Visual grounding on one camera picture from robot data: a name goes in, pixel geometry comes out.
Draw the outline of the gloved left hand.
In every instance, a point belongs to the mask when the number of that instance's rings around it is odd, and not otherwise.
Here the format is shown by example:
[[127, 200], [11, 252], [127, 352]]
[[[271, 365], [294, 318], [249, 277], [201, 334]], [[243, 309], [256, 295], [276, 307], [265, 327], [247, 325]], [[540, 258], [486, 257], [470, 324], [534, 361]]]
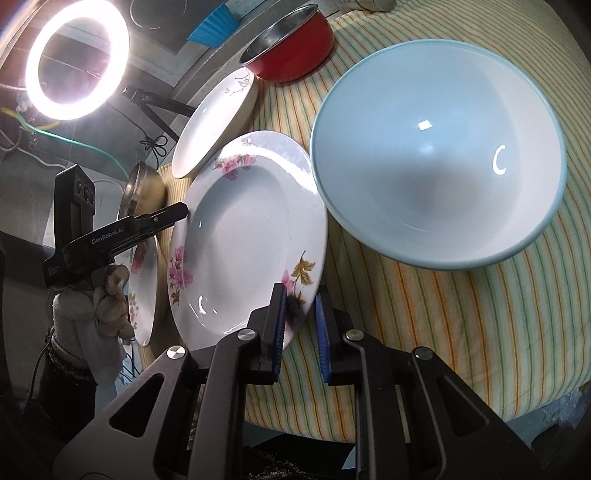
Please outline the gloved left hand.
[[129, 271], [112, 265], [96, 272], [96, 283], [66, 288], [53, 300], [52, 349], [99, 384], [110, 384], [122, 368], [123, 340], [134, 337], [124, 288]]

